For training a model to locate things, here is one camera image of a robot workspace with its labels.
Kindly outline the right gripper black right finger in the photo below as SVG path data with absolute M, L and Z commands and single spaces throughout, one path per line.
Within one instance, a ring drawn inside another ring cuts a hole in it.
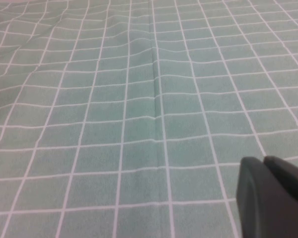
M 286 192 L 298 201 L 298 167 L 276 156 L 266 156 L 263 163 Z

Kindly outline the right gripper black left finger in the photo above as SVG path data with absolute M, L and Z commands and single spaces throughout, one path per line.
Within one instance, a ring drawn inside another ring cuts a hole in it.
M 244 238 L 298 238 L 298 201 L 263 161 L 241 160 L 236 202 Z

